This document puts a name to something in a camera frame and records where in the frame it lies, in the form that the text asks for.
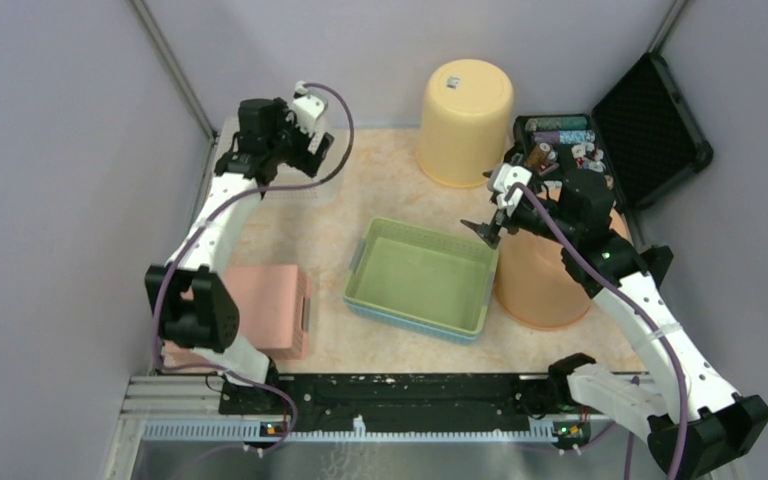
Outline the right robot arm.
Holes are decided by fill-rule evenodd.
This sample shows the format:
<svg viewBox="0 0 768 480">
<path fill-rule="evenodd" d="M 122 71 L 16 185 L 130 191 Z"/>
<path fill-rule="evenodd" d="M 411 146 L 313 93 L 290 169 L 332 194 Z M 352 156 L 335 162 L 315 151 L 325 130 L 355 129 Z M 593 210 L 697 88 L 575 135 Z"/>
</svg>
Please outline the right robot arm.
<svg viewBox="0 0 768 480">
<path fill-rule="evenodd" d="M 612 318 L 655 384 L 648 391 L 576 354 L 550 367 L 549 404 L 607 415 L 646 443 L 670 479 L 696 479 L 746 455 L 768 423 L 768 405 L 717 372 L 661 297 L 671 250 L 639 251 L 612 228 L 615 198 L 600 173 L 567 174 L 556 198 L 540 197 L 536 186 L 528 169 L 497 165 L 487 173 L 495 214 L 472 230 L 490 247 L 502 231 L 558 242 L 567 274 Z"/>
</svg>

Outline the green plastic basket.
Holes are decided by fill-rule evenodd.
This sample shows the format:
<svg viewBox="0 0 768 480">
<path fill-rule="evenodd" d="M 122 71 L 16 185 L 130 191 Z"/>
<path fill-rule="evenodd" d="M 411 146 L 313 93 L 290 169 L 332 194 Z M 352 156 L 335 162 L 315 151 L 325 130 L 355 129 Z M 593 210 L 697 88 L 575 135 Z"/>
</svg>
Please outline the green plastic basket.
<svg viewBox="0 0 768 480">
<path fill-rule="evenodd" d="M 374 217 L 353 253 L 343 300 L 481 335 L 497 262 L 498 252 L 480 241 Z"/>
</svg>

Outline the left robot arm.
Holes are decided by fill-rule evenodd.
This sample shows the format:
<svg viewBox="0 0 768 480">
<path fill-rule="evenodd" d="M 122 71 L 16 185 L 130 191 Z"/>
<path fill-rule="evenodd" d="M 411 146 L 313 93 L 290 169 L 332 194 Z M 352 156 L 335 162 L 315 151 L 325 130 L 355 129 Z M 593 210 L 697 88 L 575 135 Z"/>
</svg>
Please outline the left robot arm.
<svg viewBox="0 0 768 480">
<path fill-rule="evenodd" d="M 242 385 L 257 413 L 279 404 L 268 378 L 271 359 L 239 333 L 240 311 L 222 280 L 237 236 L 269 191 L 281 166 L 318 175 L 334 137 L 328 102 L 315 94 L 292 100 L 249 99 L 239 104 L 237 130 L 216 160 L 206 200 L 183 243 L 144 282 L 156 324 L 155 349 L 177 346 L 201 357 L 201 367 Z"/>
</svg>

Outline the yellow capybara bucket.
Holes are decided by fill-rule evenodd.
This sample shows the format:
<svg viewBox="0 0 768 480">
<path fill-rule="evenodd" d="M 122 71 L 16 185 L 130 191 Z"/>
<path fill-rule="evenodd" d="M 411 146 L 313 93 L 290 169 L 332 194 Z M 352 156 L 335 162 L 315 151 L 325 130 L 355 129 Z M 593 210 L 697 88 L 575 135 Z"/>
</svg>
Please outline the yellow capybara bucket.
<svg viewBox="0 0 768 480">
<path fill-rule="evenodd" d="M 432 180 L 474 188 L 502 159 L 515 94 L 508 75 L 480 59 L 438 67 L 426 82 L 417 161 Z"/>
</svg>

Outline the orange capybara bucket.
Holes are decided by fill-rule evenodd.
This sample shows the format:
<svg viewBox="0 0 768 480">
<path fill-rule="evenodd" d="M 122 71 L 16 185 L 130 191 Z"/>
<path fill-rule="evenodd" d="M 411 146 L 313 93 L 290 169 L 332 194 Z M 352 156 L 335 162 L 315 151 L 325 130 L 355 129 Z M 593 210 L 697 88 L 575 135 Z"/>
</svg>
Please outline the orange capybara bucket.
<svg viewBox="0 0 768 480">
<path fill-rule="evenodd" d="M 561 329 L 593 308 L 583 288 L 566 272 L 561 250 L 552 237 L 525 230 L 501 235 L 494 295 L 510 316 L 531 328 Z"/>
</svg>

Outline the white mesh plastic basket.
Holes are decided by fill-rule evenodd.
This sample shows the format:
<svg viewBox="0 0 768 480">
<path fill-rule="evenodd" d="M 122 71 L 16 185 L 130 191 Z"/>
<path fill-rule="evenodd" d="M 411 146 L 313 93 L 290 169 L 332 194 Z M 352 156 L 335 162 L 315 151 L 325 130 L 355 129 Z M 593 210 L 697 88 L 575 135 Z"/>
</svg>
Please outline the white mesh plastic basket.
<svg viewBox="0 0 768 480">
<path fill-rule="evenodd" d="M 219 159 L 232 147 L 234 135 L 239 131 L 239 122 L 236 116 L 229 116 L 219 133 L 215 147 L 211 169 L 214 170 Z M 337 129 L 333 131 L 334 140 L 328 150 L 318 174 L 314 178 L 307 177 L 304 173 L 287 165 L 281 165 L 277 176 L 272 182 L 273 186 L 306 184 L 319 181 L 334 170 L 340 163 L 342 155 L 348 144 L 348 131 Z M 264 206 L 277 207 L 279 205 L 322 206 L 334 201 L 342 184 L 342 175 L 339 173 L 332 180 L 322 186 L 313 189 L 299 191 L 272 191 L 265 195 Z"/>
</svg>

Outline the pink plastic basket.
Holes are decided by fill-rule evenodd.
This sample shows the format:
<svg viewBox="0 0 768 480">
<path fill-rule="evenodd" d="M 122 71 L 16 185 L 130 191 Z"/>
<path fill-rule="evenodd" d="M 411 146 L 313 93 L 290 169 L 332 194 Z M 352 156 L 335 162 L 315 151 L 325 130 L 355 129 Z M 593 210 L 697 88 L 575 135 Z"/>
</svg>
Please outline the pink plastic basket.
<svg viewBox="0 0 768 480">
<path fill-rule="evenodd" d="M 151 266 L 157 361 L 169 370 L 221 365 L 257 372 L 304 356 L 311 284 L 296 265 L 231 267 L 222 274 Z"/>
</svg>

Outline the blue basket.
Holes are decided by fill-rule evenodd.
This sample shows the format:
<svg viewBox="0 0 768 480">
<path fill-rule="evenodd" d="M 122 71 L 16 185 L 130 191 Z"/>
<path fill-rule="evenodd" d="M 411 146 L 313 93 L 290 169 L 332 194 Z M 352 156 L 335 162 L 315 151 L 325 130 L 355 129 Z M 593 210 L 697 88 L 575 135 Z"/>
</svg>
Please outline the blue basket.
<svg viewBox="0 0 768 480">
<path fill-rule="evenodd" d="M 403 330 L 408 330 L 414 333 L 422 334 L 422 335 L 436 338 L 439 340 L 444 340 L 444 341 L 448 341 L 455 344 L 469 345 L 475 342 L 480 337 L 480 333 L 466 334 L 466 333 L 456 332 L 451 329 L 446 329 L 439 326 L 433 326 L 417 320 L 411 320 L 411 319 L 404 318 L 402 316 L 386 313 L 384 311 L 381 311 L 372 307 L 361 306 L 360 304 L 350 300 L 345 300 L 344 303 L 350 311 L 352 311 L 355 315 L 358 315 L 362 318 L 366 318 L 368 320 L 373 320 L 379 323 L 401 328 Z"/>
</svg>

